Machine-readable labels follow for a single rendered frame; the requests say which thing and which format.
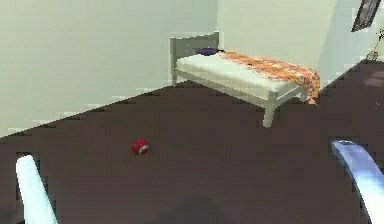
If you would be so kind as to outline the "thin house plant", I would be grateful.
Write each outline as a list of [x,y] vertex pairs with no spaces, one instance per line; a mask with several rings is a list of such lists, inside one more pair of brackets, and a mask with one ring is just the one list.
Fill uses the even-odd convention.
[[379,53],[378,53],[377,49],[378,49],[378,45],[382,39],[384,39],[384,29],[380,29],[377,32],[377,41],[376,41],[373,49],[367,54],[367,56],[366,56],[367,60],[376,61],[378,59]]

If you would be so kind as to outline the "dark framed wall picture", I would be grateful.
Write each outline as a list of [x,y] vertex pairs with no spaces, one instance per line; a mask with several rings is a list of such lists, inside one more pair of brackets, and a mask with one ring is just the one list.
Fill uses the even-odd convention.
[[381,0],[361,0],[351,31],[357,32],[369,28],[373,23],[380,3]]

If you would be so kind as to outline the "orange patterned blanket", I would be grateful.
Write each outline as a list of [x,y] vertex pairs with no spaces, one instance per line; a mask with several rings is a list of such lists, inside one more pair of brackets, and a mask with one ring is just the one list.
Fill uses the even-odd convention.
[[320,91],[320,76],[316,70],[266,57],[250,57],[236,52],[220,51],[218,55],[269,80],[285,81],[302,87],[306,93],[304,101],[316,105]]

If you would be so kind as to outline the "red and white ball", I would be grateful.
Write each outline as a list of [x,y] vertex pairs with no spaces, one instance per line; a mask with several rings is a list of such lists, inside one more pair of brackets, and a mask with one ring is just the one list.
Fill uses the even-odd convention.
[[132,144],[132,153],[134,155],[146,154],[149,150],[149,144],[145,139],[137,139]]

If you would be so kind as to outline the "white wooden bed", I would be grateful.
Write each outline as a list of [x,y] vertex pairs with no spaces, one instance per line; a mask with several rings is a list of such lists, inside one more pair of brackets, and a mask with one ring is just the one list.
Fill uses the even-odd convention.
[[305,101],[307,93],[284,81],[270,81],[244,67],[228,62],[217,55],[202,56],[201,48],[218,48],[219,32],[190,37],[170,38],[170,72],[172,85],[179,77],[225,93],[265,109],[263,126],[272,125],[275,110],[297,97]]

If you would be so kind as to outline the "white cylindrical post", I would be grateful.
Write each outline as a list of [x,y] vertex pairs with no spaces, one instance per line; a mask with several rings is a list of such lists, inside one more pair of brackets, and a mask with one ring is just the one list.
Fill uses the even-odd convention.
[[25,224],[58,224],[47,191],[31,155],[16,161]]

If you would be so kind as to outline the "purple pillow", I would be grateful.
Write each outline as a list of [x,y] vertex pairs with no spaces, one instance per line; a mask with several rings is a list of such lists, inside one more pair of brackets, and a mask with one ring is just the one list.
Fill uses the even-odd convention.
[[201,48],[201,49],[197,49],[195,52],[203,56],[212,56],[220,52],[225,52],[225,50],[221,50],[217,48]]

